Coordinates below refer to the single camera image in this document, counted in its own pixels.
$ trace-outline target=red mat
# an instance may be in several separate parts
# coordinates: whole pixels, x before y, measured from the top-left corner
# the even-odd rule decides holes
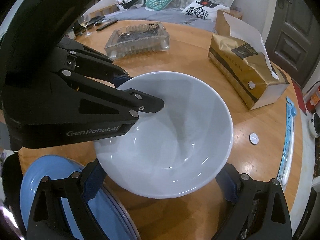
[[[293,84],[294,90],[297,95],[299,108],[302,110],[302,112],[304,112],[305,115],[307,115],[306,105],[303,100],[302,90],[301,90],[300,86],[293,79],[291,79],[291,80],[292,80],[292,84]]]

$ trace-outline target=tissue package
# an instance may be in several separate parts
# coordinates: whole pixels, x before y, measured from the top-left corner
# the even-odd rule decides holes
[[[230,15],[225,17],[228,27],[224,29],[229,33],[213,34],[208,54],[210,60],[249,110],[276,102],[289,86],[286,75],[269,61],[258,30]]]

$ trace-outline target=stack of plates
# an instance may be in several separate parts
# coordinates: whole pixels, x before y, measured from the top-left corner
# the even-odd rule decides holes
[[[44,176],[51,180],[67,178],[72,172],[83,169],[78,163],[56,155],[46,155],[34,161],[22,180],[20,189],[20,208],[23,223],[28,229],[31,205]],[[61,198],[71,232],[74,237],[83,240],[80,230],[72,215],[68,200]],[[103,185],[88,205],[102,230],[110,240],[140,240],[140,235],[130,215],[106,185]]]

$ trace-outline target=wine glass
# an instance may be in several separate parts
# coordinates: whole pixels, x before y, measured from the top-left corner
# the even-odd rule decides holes
[[[91,33],[88,31],[88,23],[90,21],[90,16],[87,15],[82,15],[78,18],[78,23],[85,28],[86,30],[86,35],[85,36],[90,36]]]

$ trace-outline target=door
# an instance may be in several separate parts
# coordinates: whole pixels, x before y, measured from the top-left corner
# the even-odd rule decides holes
[[[319,61],[320,27],[303,0],[277,0],[265,46],[271,61],[307,83]]]

